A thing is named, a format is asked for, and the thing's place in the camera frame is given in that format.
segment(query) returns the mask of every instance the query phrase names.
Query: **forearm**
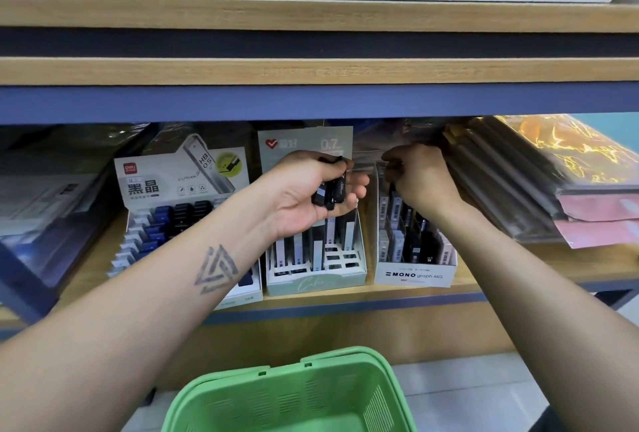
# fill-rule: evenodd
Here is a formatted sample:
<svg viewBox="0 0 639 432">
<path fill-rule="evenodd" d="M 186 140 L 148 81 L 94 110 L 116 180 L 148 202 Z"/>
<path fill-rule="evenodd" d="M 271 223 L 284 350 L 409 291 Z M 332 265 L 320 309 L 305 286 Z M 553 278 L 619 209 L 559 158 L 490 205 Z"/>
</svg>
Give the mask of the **forearm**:
<svg viewBox="0 0 639 432">
<path fill-rule="evenodd" d="M 180 344 L 274 238 L 258 193 L 251 186 L 236 194 L 3 345 L 3 430 L 119 430 Z"/>
<path fill-rule="evenodd" d="M 639 329 L 459 203 L 433 222 L 571 430 L 639 429 Z"/>
</svg>

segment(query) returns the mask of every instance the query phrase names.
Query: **floor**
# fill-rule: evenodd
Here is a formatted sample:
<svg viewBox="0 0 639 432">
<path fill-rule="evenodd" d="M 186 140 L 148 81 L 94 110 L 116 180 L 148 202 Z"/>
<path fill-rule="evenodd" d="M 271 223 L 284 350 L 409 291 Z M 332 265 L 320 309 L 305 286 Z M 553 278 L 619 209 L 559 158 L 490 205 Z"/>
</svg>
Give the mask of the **floor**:
<svg viewBox="0 0 639 432">
<path fill-rule="evenodd" d="M 639 325 L 639 298 L 620 313 Z M 420 432 L 525 432 L 547 406 L 517 353 L 393 367 Z M 123 432 L 159 432 L 177 392 L 139 408 Z"/>
</svg>

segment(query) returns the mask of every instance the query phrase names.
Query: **basket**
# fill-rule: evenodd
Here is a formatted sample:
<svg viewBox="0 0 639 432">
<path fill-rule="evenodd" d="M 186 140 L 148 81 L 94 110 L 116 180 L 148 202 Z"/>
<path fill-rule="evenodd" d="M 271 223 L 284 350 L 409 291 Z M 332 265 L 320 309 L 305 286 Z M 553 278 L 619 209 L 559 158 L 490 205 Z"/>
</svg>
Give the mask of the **basket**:
<svg viewBox="0 0 639 432">
<path fill-rule="evenodd" d="M 175 397 L 162 432 L 417 432 L 378 352 L 343 348 L 276 368 L 203 375 Z"/>
</svg>

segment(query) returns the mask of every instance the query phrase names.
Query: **tattoo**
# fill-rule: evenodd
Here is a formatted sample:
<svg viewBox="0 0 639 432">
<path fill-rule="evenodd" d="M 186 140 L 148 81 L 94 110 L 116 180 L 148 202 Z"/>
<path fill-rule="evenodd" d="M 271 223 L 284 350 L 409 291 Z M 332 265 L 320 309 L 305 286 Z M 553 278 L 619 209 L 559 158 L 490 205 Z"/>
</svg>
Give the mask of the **tattoo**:
<svg viewBox="0 0 639 432">
<path fill-rule="evenodd" d="M 209 247 L 202 268 L 197 275 L 195 286 L 202 287 L 200 294 L 207 294 L 225 287 L 233 281 L 233 276 L 237 274 L 238 268 L 235 267 L 235 262 L 226 249 L 220 245 L 216 252 L 212 247 Z"/>
</svg>

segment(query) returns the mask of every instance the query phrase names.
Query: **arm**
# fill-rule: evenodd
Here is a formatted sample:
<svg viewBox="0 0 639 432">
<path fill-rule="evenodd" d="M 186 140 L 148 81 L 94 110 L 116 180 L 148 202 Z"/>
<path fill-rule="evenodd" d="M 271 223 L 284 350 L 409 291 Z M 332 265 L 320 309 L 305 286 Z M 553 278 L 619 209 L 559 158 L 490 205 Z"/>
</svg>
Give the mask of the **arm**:
<svg viewBox="0 0 639 432">
<path fill-rule="evenodd" d="M 311 204 L 352 162 L 286 157 L 257 182 L 71 306 L 0 347 L 4 431 L 117 431 L 171 356 L 275 239 L 354 209 L 349 175 L 330 214 Z"/>
<path fill-rule="evenodd" d="M 399 146 L 386 174 L 463 256 L 563 424 L 639 430 L 639 328 L 463 202 L 437 148 Z"/>
</svg>

